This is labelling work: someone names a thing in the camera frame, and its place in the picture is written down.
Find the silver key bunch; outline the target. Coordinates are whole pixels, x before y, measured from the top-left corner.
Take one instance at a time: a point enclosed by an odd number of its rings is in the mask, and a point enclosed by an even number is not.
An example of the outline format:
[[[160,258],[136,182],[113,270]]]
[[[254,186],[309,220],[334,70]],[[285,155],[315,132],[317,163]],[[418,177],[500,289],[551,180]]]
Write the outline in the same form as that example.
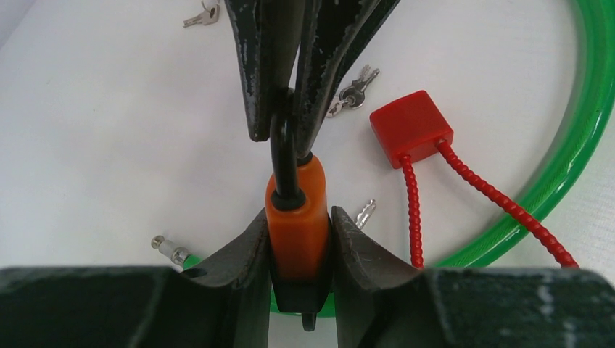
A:
[[[195,25],[212,25],[219,21],[221,1],[207,0],[200,1],[202,10],[199,14],[190,17],[183,21],[183,28],[189,28]]]

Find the small silver lock key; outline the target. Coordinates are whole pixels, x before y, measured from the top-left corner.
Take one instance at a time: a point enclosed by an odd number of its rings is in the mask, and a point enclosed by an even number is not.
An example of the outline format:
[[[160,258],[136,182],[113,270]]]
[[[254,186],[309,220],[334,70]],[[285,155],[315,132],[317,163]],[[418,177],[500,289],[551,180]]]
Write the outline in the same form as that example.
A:
[[[336,117],[344,109],[358,109],[362,107],[366,100],[366,89],[379,77],[380,73],[381,70],[379,68],[372,69],[370,65],[365,65],[360,71],[359,76],[334,97],[326,117]]]

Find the red cable lock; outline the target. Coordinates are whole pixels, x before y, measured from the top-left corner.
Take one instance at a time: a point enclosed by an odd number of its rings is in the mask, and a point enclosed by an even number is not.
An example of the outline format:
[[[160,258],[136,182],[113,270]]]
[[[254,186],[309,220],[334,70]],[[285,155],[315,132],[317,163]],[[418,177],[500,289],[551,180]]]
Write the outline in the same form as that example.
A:
[[[465,182],[525,227],[564,268],[579,265],[558,239],[519,204],[472,171],[454,152],[453,129],[426,91],[396,99],[372,112],[371,128],[394,169],[401,169],[408,195],[410,263],[424,266],[421,212],[413,163],[436,153]]]

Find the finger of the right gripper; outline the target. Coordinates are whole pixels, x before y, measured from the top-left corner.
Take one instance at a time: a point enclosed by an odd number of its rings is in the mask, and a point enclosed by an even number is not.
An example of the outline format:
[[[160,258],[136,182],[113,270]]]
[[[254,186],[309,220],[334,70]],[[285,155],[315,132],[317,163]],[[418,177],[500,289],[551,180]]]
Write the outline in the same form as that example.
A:
[[[304,1],[225,2],[238,57],[252,141],[267,141],[273,113],[287,90],[300,43]]]
[[[341,79],[398,4],[306,2],[294,93],[296,157],[310,152]]]

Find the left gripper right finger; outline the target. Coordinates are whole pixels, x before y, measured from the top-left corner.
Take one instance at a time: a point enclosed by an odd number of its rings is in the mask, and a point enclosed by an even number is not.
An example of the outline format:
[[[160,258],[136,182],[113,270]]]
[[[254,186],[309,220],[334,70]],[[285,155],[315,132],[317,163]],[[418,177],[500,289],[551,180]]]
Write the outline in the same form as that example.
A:
[[[340,347],[612,347],[614,288],[579,268],[416,269],[341,208],[334,231]]]

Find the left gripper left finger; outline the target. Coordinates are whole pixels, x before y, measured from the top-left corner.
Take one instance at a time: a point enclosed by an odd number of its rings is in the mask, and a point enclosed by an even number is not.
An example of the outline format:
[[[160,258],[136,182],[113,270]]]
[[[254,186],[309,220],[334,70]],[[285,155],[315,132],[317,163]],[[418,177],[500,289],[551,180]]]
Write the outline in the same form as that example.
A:
[[[1,270],[3,347],[266,347],[265,213],[192,268]]]

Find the orange padlock with keys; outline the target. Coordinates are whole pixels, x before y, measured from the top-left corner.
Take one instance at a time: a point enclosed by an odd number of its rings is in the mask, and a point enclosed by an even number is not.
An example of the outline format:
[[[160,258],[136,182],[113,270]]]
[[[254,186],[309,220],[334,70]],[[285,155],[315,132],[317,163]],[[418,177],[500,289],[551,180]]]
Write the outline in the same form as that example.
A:
[[[317,157],[295,151],[293,97],[285,88],[273,102],[273,174],[265,193],[271,280],[280,312],[315,320],[331,283],[326,178]]]

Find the green cable lock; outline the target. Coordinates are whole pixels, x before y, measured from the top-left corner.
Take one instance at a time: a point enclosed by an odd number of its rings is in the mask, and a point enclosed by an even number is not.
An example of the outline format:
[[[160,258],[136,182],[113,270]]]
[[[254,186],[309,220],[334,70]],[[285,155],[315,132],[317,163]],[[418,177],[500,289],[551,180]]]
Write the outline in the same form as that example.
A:
[[[579,1],[585,34],[585,74],[571,122],[554,153],[519,204],[541,223],[561,201],[591,158],[614,104],[614,3]],[[300,43],[288,88],[295,93]],[[294,115],[294,97],[292,104]],[[442,267],[484,267],[531,234],[509,214],[480,237],[440,262]],[[280,312],[272,288],[270,308]]]

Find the black headed padlock keys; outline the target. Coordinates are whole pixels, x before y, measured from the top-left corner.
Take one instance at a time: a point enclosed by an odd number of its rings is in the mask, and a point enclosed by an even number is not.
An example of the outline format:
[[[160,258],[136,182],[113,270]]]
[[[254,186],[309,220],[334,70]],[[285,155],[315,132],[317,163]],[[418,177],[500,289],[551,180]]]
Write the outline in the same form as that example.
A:
[[[362,230],[365,224],[368,222],[372,214],[376,210],[376,200],[371,199],[363,207],[355,218],[356,226]],[[334,304],[334,292],[333,288],[330,288],[329,293],[325,299],[325,302],[318,313],[302,313],[302,327],[304,331],[311,332],[315,330],[316,321],[318,318],[333,318],[335,316],[335,304]]]

